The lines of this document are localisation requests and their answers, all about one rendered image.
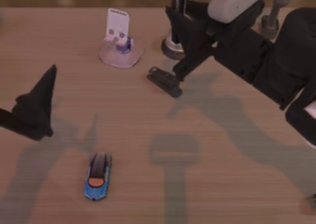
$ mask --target wood grain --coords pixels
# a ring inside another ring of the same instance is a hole
[[[52,138],[0,130],[0,224],[314,223],[316,154],[277,105],[212,58],[181,98],[164,94],[146,80],[175,63],[159,48],[164,10],[123,10],[146,44],[128,70],[98,59],[104,8],[5,9],[1,106],[54,63],[58,75]],[[96,150],[114,160],[109,196],[92,203],[82,187]]]

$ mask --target black pole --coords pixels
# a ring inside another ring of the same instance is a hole
[[[185,10],[186,10],[186,0],[172,0],[171,7],[174,10],[184,14]],[[179,43],[179,39],[178,39],[176,33],[173,30],[171,31],[171,36],[172,36],[172,41],[175,44],[178,44]]]

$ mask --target blue toy car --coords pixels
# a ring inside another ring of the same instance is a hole
[[[107,196],[111,165],[110,154],[97,152],[92,157],[83,189],[84,195],[88,199],[99,201]]]

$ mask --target wooden table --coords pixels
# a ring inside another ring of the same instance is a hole
[[[0,224],[314,223],[316,154],[278,106],[212,58],[166,95],[146,79],[175,64],[160,51],[164,10],[123,10],[146,44],[129,70],[98,58],[106,9],[4,9],[1,107],[54,63],[58,75],[52,138],[0,130]],[[98,203],[82,192],[95,150],[114,158]]]

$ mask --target black bird-shaped object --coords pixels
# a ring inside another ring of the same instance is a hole
[[[29,93],[15,99],[12,112],[0,108],[0,127],[36,141],[52,137],[50,114],[56,74],[53,65]]]

